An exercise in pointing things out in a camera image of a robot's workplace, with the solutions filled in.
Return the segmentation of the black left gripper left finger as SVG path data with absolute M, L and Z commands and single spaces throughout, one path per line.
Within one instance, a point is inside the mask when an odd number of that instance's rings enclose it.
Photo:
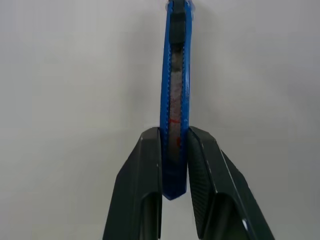
M 104 228 L 105 240 L 158 240 L 162 224 L 160 131 L 144 131 L 118 172 Z

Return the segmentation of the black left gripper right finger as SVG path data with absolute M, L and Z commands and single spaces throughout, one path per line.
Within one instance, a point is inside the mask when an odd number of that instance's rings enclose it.
M 189 184 L 200 240 L 273 240 L 243 176 L 208 132 L 187 133 Z

